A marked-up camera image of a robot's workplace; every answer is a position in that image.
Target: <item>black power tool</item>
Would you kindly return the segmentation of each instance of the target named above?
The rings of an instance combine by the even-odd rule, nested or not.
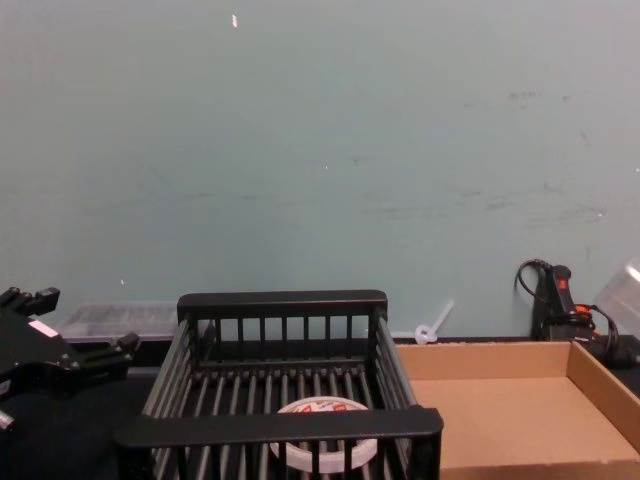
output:
[[[522,279],[522,272],[533,269],[538,285],[531,290]],[[571,270],[564,265],[551,265],[544,260],[527,260],[518,269],[519,282],[533,298],[531,338],[541,341],[576,341],[610,368],[632,367],[636,355],[620,345],[618,328],[613,319],[597,305],[575,303],[569,290]],[[596,330],[592,312],[602,315],[608,324],[607,334]]]

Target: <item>teal wall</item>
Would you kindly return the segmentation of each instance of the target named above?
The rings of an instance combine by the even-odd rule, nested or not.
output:
[[[237,28],[232,25],[236,16]],[[380,288],[515,335],[541,256],[637,252],[640,5],[0,0],[0,285]]]

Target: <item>black cable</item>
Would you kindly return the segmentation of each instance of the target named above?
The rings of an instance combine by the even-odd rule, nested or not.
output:
[[[607,344],[604,347],[604,352],[602,353],[603,358],[608,358],[609,355],[615,355],[616,350],[618,349],[618,344],[620,342],[620,334],[618,332],[618,326],[613,319],[603,312],[600,307],[597,305],[586,305],[590,310],[594,310],[607,319],[607,325],[609,327],[609,334],[607,335]]]
[[[529,295],[531,295],[533,298],[535,298],[536,300],[538,300],[538,301],[540,301],[542,303],[549,303],[546,298],[542,298],[536,292],[531,290],[526,283],[524,283],[524,280],[522,278],[522,272],[527,267],[536,268],[536,269],[542,269],[542,270],[548,270],[548,269],[551,268],[551,264],[545,262],[544,260],[540,260],[538,258],[534,258],[532,260],[527,260],[526,262],[523,262],[522,265],[520,265],[520,268],[518,268],[518,273],[516,273],[516,280],[518,282],[520,282],[520,285],[522,285],[522,288],[524,288],[524,290]]]

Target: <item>clear plastic container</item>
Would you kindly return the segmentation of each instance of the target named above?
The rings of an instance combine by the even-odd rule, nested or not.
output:
[[[595,304],[640,339],[640,258],[631,259],[598,294]]]
[[[57,330],[69,342],[113,341],[134,332],[142,340],[171,340],[178,328],[175,302],[83,305]]]

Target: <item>metal rod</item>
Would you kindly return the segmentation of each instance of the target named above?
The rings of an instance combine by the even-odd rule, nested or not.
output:
[[[278,444],[278,459],[280,479],[287,480],[287,444],[286,442],[280,442]]]
[[[311,442],[311,478],[320,480],[320,446],[318,442]]]
[[[178,392],[176,392],[176,396],[172,398],[171,401],[167,402],[168,410],[166,412],[166,415],[162,416],[163,418],[179,417],[182,413],[181,409],[184,408],[184,405],[187,401],[187,396],[189,395],[189,390],[191,390],[192,379],[188,373],[180,383],[181,385],[178,388],[178,392],[183,392],[183,393],[181,395],[178,395]],[[155,466],[155,470],[157,471],[156,477],[163,478],[165,469],[167,468],[167,462],[169,461],[169,457],[171,455],[171,450],[169,448],[163,448],[163,449],[159,449],[156,453],[157,453],[157,457],[159,458],[159,461],[156,463],[156,466]]]
[[[216,318],[214,324],[216,328],[216,359],[222,360],[222,321]]]
[[[364,371],[361,370],[358,374],[358,377],[360,378],[360,385],[362,386],[362,394],[364,396],[365,405],[369,410],[373,410],[375,408],[375,405],[373,404],[371,390],[369,389],[369,384],[367,383],[367,376],[365,375]],[[378,468],[381,468],[381,470],[379,469],[377,471],[377,478],[380,478],[380,473],[383,473],[382,477],[385,480],[391,480],[393,477],[391,476],[389,461],[387,460],[387,457],[385,455],[384,448],[380,449],[380,445],[382,445],[382,442],[378,441],[378,456],[383,456],[384,458],[382,462],[379,460],[376,461],[376,465],[380,466]]]
[[[380,385],[380,391],[382,392],[382,397],[384,399],[385,407],[389,409],[397,410],[399,409],[398,402],[396,400],[395,395],[393,394],[393,390],[389,387],[387,379],[382,371],[382,367],[380,366],[380,360],[377,358],[374,360],[374,365],[376,368],[376,378],[378,380],[378,384]]]
[[[185,353],[185,345],[186,338],[185,335],[187,328],[187,322],[182,322],[178,326],[178,331],[174,337],[174,340],[171,342],[169,346],[169,350],[167,351],[167,355],[165,356],[165,361],[162,362],[162,366],[160,367],[160,372],[158,372],[158,377],[153,383],[153,387],[151,388],[151,392],[149,393],[149,397],[142,409],[143,415],[149,415],[151,417],[155,417],[155,413],[158,408],[158,397],[161,393],[168,388],[169,385],[168,380],[169,377],[173,377],[175,369],[178,366],[179,360]]]
[[[260,360],[265,359],[264,342],[267,338],[265,319],[260,317]]]
[[[380,362],[378,359],[375,360],[376,365],[376,378],[378,380],[378,384],[380,385],[380,393],[382,394],[383,400],[387,406],[387,408],[392,407],[394,409],[400,409],[397,404],[397,399],[395,399],[395,394],[392,389],[389,388],[387,384],[382,369],[380,368]],[[409,446],[408,440],[404,439],[396,439],[396,446],[398,447],[398,454],[400,456],[400,461],[406,467],[408,465],[409,459],[407,456],[407,448]]]
[[[329,372],[329,391],[331,392],[331,396],[338,396],[338,383],[336,382],[336,374],[333,371]],[[338,450],[344,450],[343,440],[338,441]]]
[[[236,375],[233,381],[233,393],[231,394],[231,406],[229,407],[229,415],[236,414],[236,408],[238,407],[238,392],[240,391],[240,375]],[[229,463],[229,445],[222,447],[222,453],[220,454],[220,476],[225,477],[227,473],[227,463]]]
[[[353,382],[351,381],[351,372],[349,372],[348,370],[344,375],[344,383],[345,383],[345,390],[347,392],[347,398],[351,400],[355,400],[356,397],[353,394]],[[373,410],[373,402],[371,401],[371,394],[369,394],[368,392],[367,394],[365,394],[365,405],[369,410]],[[371,465],[368,463],[362,466],[362,479],[371,480]]]
[[[238,319],[238,358],[242,359],[244,355],[242,351],[244,349],[244,319]]]
[[[282,374],[282,390],[280,390],[280,406],[285,407],[289,404],[289,375]]]
[[[168,379],[167,388],[160,394],[156,407],[152,409],[152,416],[154,418],[162,418],[166,415],[166,413],[163,412],[165,412],[167,404],[170,403],[170,400],[175,396],[175,390],[178,384],[185,377],[190,357],[191,353],[185,348],[184,355],[181,355],[180,361]]]
[[[280,406],[285,407],[289,404],[289,375],[283,373],[282,375],[282,390],[280,390]],[[287,478],[287,444],[285,442],[280,443],[278,447],[279,459],[280,459],[280,476],[281,478]]]
[[[202,404],[204,403],[204,397],[207,394],[207,388],[209,387],[209,375],[205,377],[202,381],[202,386],[200,387],[200,395],[198,395],[198,401],[196,403],[196,408],[193,412],[194,417],[200,416],[200,412],[202,411]],[[184,449],[184,453],[189,458],[189,453],[191,452],[191,447],[187,447]]]
[[[324,354],[331,357],[331,317],[324,317]]]
[[[256,397],[256,376],[251,375],[249,381],[249,398],[247,399],[247,415],[253,413],[253,405]],[[247,478],[247,448],[245,445],[240,447],[240,471],[238,472],[238,478],[245,480]]]
[[[211,409],[211,415],[215,416],[218,414],[218,410],[220,409],[220,399],[222,398],[222,391],[224,390],[224,384],[226,382],[226,378],[224,377],[224,375],[220,375],[220,378],[218,379],[218,387],[216,388],[216,397],[215,400],[213,402],[213,408]],[[212,469],[216,467],[216,465],[218,466],[218,473],[220,473],[220,449],[218,448],[218,446],[216,445],[213,448],[213,456],[216,457],[215,459],[213,459],[211,461],[212,463]],[[203,480],[204,479],[204,474],[205,471],[207,469],[207,463],[209,461],[209,456],[212,455],[212,448],[207,446],[204,447],[204,449],[202,450],[202,457],[200,458],[200,463],[198,464],[198,474],[196,476],[196,478],[198,480]]]
[[[382,376],[387,380],[387,385],[389,389],[393,392],[393,396],[396,400],[398,408],[406,408],[409,405],[407,402],[404,402],[404,397],[402,396],[402,387],[398,381],[398,376],[395,374],[393,367],[389,363],[389,359],[384,353],[383,349],[380,347],[376,347],[376,352],[378,353],[378,361],[380,362],[380,366],[383,368]]]
[[[264,413],[271,413],[271,384],[273,377],[267,375],[264,387]],[[258,480],[267,480],[267,461],[269,459],[269,445],[263,444],[260,448],[260,464],[258,467]]]
[[[307,396],[307,394],[305,392],[304,374],[303,374],[302,371],[300,371],[298,373],[298,400],[302,400],[306,396]],[[300,448],[302,450],[308,450],[309,449],[309,445],[307,444],[307,442],[300,442]],[[300,478],[302,480],[309,480],[309,474],[307,472],[302,472],[300,474]]]
[[[304,317],[304,358],[309,358],[309,317]]]
[[[224,362],[220,364],[219,362],[211,362],[211,361],[202,361],[200,362],[201,369],[212,369],[217,370],[220,366],[224,366],[225,369],[228,370],[264,370],[265,368],[271,369],[300,369],[300,368],[331,368],[331,367],[346,367],[353,366],[356,367],[358,365],[362,365],[364,356],[353,357],[353,358],[320,358],[314,360],[269,360],[266,362],[261,361],[249,361],[249,362]]]
[[[320,387],[320,375],[318,375],[318,372],[315,372],[313,374],[313,394],[316,397],[319,397],[322,395],[322,389]],[[327,442],[320,442],[320,453],[326,453],[326,452],[327,452]],[[325,473],[324,475],[322,475],[322,479],[329,480],[329,475]]]
[[[351,358],[351,340],[353,338],[353,317],[347,317],[347,358]]]
[[[282,317],[282,358],[287,359],[287,317]]]
[[[178,477],[180,480],[187,480],[187,454],[184,448],[178,447],[176,455],[178,457]]]
[[[344,478],[345,480],[351,480],[351,465],[353,453],[353,440],[348,440],[346,448],[344,449]]]
[[[378,326],[378,335],[382,339],[383,345],[386,347],[387,354],[389,355],[389,358],[391,360],[391,364],[395,369],[398,379],[400,380],[402,391],[407,397],[409,403],[411,405],[415,405],[416,403],[418,403],[416,400],[416,396],[413,393],[411,384],[409,383],[407,372],[405,372],[404,367],[402,366],[402,362],[400,361],[400,357],[398,357],[398,352],[396,350],[395,343],[391,338],[391,334],[389,333],[387,322],[382,317],[378,318],[378,322],[380,323]]]

